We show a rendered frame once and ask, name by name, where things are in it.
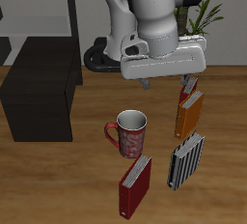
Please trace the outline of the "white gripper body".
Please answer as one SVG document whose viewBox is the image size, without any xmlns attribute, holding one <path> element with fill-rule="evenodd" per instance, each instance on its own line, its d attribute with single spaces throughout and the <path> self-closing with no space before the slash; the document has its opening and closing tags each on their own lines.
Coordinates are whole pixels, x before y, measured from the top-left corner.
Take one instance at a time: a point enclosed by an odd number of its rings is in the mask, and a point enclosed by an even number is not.
<svg viewBox="0 0 247 224">
<path fill-rule="evenodd" d="M 206 39 L 199 35 L 178 39 L 178 48 L 165 56 L 151 58 L 146 42 L 130 36 L 123 39 L 121 71 L 124 79 L 203 72 L 206 69 Z"/>
</svg>

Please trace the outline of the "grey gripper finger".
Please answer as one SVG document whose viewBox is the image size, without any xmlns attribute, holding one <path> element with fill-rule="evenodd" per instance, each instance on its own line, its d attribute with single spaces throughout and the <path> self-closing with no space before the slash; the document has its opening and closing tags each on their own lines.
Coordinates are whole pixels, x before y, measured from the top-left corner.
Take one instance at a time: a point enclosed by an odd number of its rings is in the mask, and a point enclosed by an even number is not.
<svg viewBox="0 0 247 224">
<path fill-rule="evenodd" d="M 190 75 L 189 75 L 189 74 L 185 74 L 184 76 L 182 76 L 182 77 L 180 78 L 180 84 L 181 84 L 182 86 L 186 86 L 186 85 L 187 85 L 187 82 L 188 82 L 188 80 L 189 80 L 189 78 L 190 78 Z"/>
<path fill-rule="evenodd" d="M 144 78 L 139 78 L 138 81 L 143 85 L 143 88 L 145 90 L 150 88 L 150 82 L 148 79 L 144 79 Z"/>
</svg>

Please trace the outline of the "small red book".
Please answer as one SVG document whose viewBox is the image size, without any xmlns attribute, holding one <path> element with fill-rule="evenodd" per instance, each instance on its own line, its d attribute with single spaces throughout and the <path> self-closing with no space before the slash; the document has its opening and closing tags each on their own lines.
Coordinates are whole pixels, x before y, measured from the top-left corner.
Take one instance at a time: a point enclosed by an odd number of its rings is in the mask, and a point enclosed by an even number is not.
<svg viewBox="0 0 247 224">
<path fill-rule="evenodd" d="M 179 102 L 183 102 L 194 90 L 197 89 L 198 79 L 195 77 L 190 77 L 187 84 L 182 87 L 179 96 Z"/>
</svg>

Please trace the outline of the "orange book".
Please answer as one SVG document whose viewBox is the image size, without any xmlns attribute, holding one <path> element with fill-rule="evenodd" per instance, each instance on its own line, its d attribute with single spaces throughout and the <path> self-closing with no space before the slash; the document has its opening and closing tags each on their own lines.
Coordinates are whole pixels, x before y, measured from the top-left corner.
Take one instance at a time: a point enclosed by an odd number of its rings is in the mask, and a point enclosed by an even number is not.
<svg viewBox="0 0 247 224">
<path fill-rule="evenodd" d="M 194 90 L 179 106 L 175 137 L 182 140 L 198 123 L 205 93 Z"/>
</svg>

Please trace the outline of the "black and white striped book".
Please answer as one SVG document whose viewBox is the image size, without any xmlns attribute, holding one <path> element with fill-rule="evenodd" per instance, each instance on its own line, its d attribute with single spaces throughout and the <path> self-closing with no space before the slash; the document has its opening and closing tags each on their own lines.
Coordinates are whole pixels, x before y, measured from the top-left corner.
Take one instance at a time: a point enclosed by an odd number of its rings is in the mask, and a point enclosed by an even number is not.
<svg viewBox="0 0 247 224">
<path fill-rule="evenodd" d="M 171 155 L 167 184 L 177 190 L 198 168 L 205 137 L 194 131 Z"/>
</svg>

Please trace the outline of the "large red book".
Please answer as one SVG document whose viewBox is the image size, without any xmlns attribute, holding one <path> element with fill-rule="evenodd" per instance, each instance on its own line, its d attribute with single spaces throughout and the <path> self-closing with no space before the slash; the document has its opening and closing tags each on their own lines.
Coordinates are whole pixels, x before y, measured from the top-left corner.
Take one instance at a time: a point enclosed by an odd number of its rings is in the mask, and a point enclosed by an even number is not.
<svg viewBox="0 0 247 224">
<path fill-rule="evenodd" d="M 150 188 L 151 177 L 151 158 L 147 158 L 146 165 L 141 170 L 140 175 L 134 178 L 131 187 L 124 185 L 124 181 L 130 174 L 136 163 L 140 163 L 140 159 L 144 158 L 142 154 L 134 160 L 133 164 L 126 171 L 122 179 L 119 181 L 119 212 L 120 216 L 129 219 L 135 212 L 142 199 Z"/>
</svg>

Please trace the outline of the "red patterned mug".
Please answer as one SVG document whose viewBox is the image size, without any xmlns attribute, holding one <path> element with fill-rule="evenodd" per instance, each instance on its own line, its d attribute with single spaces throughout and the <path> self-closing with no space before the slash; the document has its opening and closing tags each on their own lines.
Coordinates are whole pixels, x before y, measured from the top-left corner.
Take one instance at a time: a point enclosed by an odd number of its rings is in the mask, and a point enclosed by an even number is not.
<svg viewBox="0 0 247 224">
<path fill-rule="evenodd" d="M 125 110 L 118 115 L 115 123 L 105 125 L 104 133 L 106 138 L 119 149 L 123 157 L 137 158 L 143 150 L 147 123 L 148 119 L 141 111 Z M 110 127 L 118 132 L 118 141 L 109 135 Z"/>
</svg>

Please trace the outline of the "green pot plant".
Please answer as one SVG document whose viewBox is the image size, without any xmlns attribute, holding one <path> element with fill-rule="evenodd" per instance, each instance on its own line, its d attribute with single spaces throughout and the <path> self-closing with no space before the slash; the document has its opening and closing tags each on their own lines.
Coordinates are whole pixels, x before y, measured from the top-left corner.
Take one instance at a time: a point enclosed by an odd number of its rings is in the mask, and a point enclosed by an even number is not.
<svg viewBox="0 0 247 224">
<path fill-rule="evenodd" d="M 220 12 L 220 5 L 215 6 L 208 14 L 206 10 L 210 0 L 176 0 L 176 9 L 174 11 L 178 24 L 178 35 L 192 36 L 205 35 L 204 29 L 211 22 L 223 19 L 223 16 L 217 16 Z M 198 17 L 195 21 L 188 17 L 190 7 L 197 7 Z"/>
</svg>

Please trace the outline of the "dark brown desk caddy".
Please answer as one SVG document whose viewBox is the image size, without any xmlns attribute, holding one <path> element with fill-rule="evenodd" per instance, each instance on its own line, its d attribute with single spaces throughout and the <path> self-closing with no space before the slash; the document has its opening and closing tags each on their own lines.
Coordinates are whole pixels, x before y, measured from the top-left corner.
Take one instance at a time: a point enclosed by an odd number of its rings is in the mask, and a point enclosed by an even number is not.
<svg viewBox="0 0 247 224">
<path fill-rule="evenodd" d="M 70 142 L 70 109 L 81 85 L 76 37 L 29 37 L 0 86 L 14 141 Z"/>
</svg>

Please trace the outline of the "flat black base plate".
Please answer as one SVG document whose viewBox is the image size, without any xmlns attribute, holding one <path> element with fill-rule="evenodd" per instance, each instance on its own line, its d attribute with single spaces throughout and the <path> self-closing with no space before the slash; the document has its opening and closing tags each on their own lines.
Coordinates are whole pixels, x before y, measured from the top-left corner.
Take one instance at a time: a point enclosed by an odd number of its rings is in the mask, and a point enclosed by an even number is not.
<svg viewBox="0 0 247 224">
<path fill-rule="evenodd" d="M 91 46 L 84 54 L 84 65 L 88 70 L 94 72 L 120 72 L 121 63 L 114 61 L 103 53 L 107 45 L 106 37 L 95 39 L 94 45 Z"/>
</svg>

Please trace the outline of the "grey shelf with dark post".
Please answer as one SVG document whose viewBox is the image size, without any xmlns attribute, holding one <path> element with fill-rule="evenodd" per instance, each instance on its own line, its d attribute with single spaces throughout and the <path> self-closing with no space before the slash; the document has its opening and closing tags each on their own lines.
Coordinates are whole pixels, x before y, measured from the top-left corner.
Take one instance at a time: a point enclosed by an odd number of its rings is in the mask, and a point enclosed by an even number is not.
<svg viewBox="0 0 247 224">
<path fill-rule="evenodd" d="M 29 37 L 76 37 L 75 0 L 0 0 L 0 67 L 12 67 Z"/>
</svg>

